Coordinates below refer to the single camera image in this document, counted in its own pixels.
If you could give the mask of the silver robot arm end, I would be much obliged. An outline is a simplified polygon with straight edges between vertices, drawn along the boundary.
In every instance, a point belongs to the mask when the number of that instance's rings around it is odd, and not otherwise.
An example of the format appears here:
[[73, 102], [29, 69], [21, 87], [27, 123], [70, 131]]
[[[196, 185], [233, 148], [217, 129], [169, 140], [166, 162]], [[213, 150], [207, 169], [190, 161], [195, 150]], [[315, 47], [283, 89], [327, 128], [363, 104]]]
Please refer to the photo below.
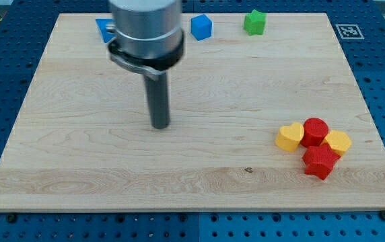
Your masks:
[[109, 0], [115, 34], [110, 59], [153, 81], [163, 79], [184, 52], [180, 0]]

